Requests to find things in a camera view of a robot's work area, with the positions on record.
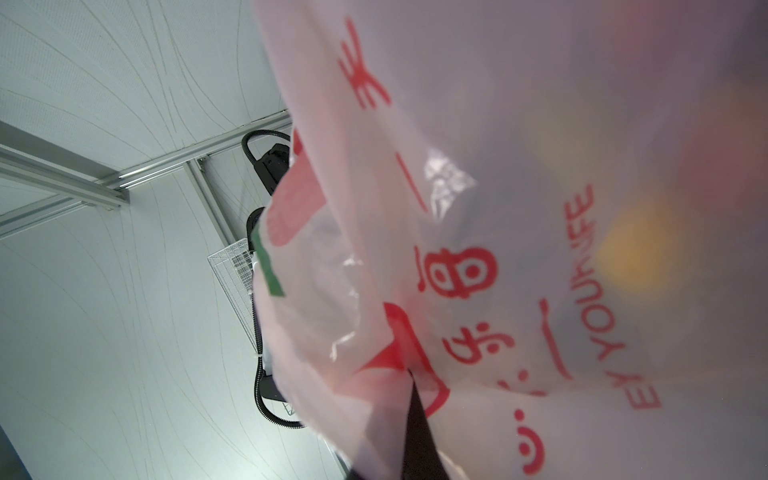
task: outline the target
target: wall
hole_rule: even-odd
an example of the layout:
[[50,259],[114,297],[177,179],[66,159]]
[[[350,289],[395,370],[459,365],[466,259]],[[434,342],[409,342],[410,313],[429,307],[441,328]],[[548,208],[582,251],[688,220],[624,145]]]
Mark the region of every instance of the wall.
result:
[[33,478],[341,477],[253,404],[221,247],[184,170],[0,241],[0,425]]

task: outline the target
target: metal wire rack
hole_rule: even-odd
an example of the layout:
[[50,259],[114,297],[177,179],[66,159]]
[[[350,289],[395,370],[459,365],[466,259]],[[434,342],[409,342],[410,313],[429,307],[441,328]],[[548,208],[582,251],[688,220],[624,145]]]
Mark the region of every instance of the metal wire rack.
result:
[[240,325],[243,326],[253,351],[256,352],[256,337],[253,333],[253,268],[248,252],[248,240],[243,238],[228,247],[208,256],[208,263],[214,269],[216,278],[227,299],[235,309]]

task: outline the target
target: red logo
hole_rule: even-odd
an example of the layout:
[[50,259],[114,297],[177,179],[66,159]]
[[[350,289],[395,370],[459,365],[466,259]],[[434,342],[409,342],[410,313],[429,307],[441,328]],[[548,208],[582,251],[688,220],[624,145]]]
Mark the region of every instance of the red logo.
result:
[[[527,382],[528,381],[528,370],[527,369],[520,369],[518,372],[518,380],[520,383]],[[509,383],[506,380],[498,380],[496,382],[496,385],[502,387],[507,392],[517,392],[518,390],[513,389]],[[531,396],[547,396],[547,393],[544,390],[531,390],[530,392],[524,392],[526,395]]]
[[[416,247],[416,262],[421,274],[419,248]],[[440,253],[427,253],[424,258],[427,280],[438,295],[448,298],[469,298],[474,292],[489,288],[496,281],[498,265],[493,253],[485,248],[472,247],[459,253],[448,249]],[[419,291],[426,288],[424,279],[419,282]]]
[[395,152],[395,159],[397,160],[397,164],[402,169],[403,174],[406,176],[406,180],[408,181],[408,185],[411,187],[411,191],[413,191],[413,194],[416,195],[416,200],[419,201],[419,206],[422,208],[422,210],[424,210],[424,213],[427,213],[427,206],[422,199],[422,195],[419,193],[419,189],[416,188],[416,183],[413,181],[413,177],[411,177],[411,172],[408,171],[405,162],[402,161],[402,157],[397,152]]
[[[525,414],[522,410],[515,410],[515,420],[518,422],[525,420]],[[523,473],[526,475],[536,475],[541,470],[541,467],[544,466],[544,443],[536,432],[525,425],[518,427],[518,435],[533,444],[533,458],[530,463],[523,465]],[[518,450],[524,457],[528,457],[531,454],[531,446],[526,442],[520,442]]]
[[421,387],[419,395],[426,405],[424,413],[429,417],[448,401],[451,390],[432,368],[406,312],[394,303],[385,303],[384,311],[395,339],[360,370],[409,369],[416,385]]
[[549,328],[549,302],[547,299],[542,298],[539,300],[538,308],[541,310],[541,332],[544,333],[544,340],[547,342],[547,348],[549,348],[554,367],[558,369],[558,372],[564,379],[573,380],[574,378],[571,376],[568,369],[565,368],[563,357],[560,355],[560,349],[554,340],[552,330]]
[[509,349],[515,346],[515,340],[506,333],[487,333],[491,326],[486,322],[478,323],[476,328],[478,332],[485,333],[485,335],[480,335],[475,338],[472,335],[472,331],[463,326],[461,329],[459,329],[459,331],[462,333],[462,338],[457,338],[455,336],[451,338],[451,342],[453,342],[456,346],[465,349],[465,351],[469,353],[469,356],[459,355],[453,349],[453,347],[451,347],[451,342],[449,342],[447,339],[442,339],[442,345],[445,347],[445,351],[461,363],[474,365],[482,360],[482,351],[480,350],[480,345],[483,343],[488,344],[486,349],[491,355],[498,353],[502,344]]
[[376,103],[373,101],[373,96],[369,90],[369,87],[373,88],[376,93],[384,100],[384,103],[389,105],[389,94],[384,87],[379,83],[376,78],[366,69],[366,64],[362,59],[362,49],[360,48],[360,39],[357,36],[357,30],[355,30],[355,24],[352,23],[352,19],[346,18],[346,29],[349,30],[349,37],[352,39],[352,47],[355,49],[355,56],[352,56],[352,52],[349,51],[349,46],[345,41],[341,42],[341,49],[344,50],[344,55],[349,63],[349,67],[352,71],[349,71],[344,63],[344,60],[339,59],[339,66],[344,72],[344,76],[349,80],[349,84],[352,85],[352,89],[355,91],[357,101],[360,103],[360,107],[365,110],[366,104],[363,103],[360,91],[365,94],[368,99],[368,103],[371,108],[376,108]]

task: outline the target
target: white ceiling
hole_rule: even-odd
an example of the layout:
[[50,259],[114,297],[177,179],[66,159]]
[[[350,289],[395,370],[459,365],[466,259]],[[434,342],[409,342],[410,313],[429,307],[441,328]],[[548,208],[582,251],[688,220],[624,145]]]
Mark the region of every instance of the white ceiling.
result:
[[0,119],[115,170],[284,108],[247,0],[0,2]]
[[0,425],[32,478],[342,477],[254,405],[256,353],[207,261],[222,247],[183,170],[0,240]]

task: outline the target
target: black hose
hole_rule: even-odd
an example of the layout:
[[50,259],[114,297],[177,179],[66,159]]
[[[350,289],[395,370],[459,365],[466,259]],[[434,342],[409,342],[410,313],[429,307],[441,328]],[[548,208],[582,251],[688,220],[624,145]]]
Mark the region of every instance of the black hose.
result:
[[261,412],[261,415],[270,422],[286,427],[287,429],[303,429],[304,425],[301,422],[295,420],[284,420],[264,405],[264,399],[261,398],[260,383],[262,377],[264,377],[264,368],[261,363],[261,354],[264,351],[263,343],[261,340],[261,327],[259,326],[259,317],[256,315],[256,305],[253,305],[253,332],[256,334],[256,349],[259,353],[259,366],[256,369],[256,379],[253,381],[253,399],[256,400],[256,407]]
[[261,214],[264,212],[264,207],[260,207],[255,209],[250,213],[248,216],[248,220],[245,223],[245,231],[248,235],[248,253],[253,255],[253,251],[255,250],[253,248],[253,240],[250,238],[250,233],[253,232],[253,229],[256,228],[256,222],[259,221],[259,218],[261,217]]
[[247,134],[243,136],[243,140],[240,141],[240,146],[243,147],[243,152],[245,152],[245,156],[248,157],[248,161],[253,165],[257,162],[256,157],[253,156],[252,153],[250,153],[250,149],[248,148],[248,140],[250,140],[253,137],[256,137],[257,135],[274,135],[275,137],[280,137],[285,141],[290,141],[290,135],[284,134],[281,131],[277,130],[254,130],[249,131]]

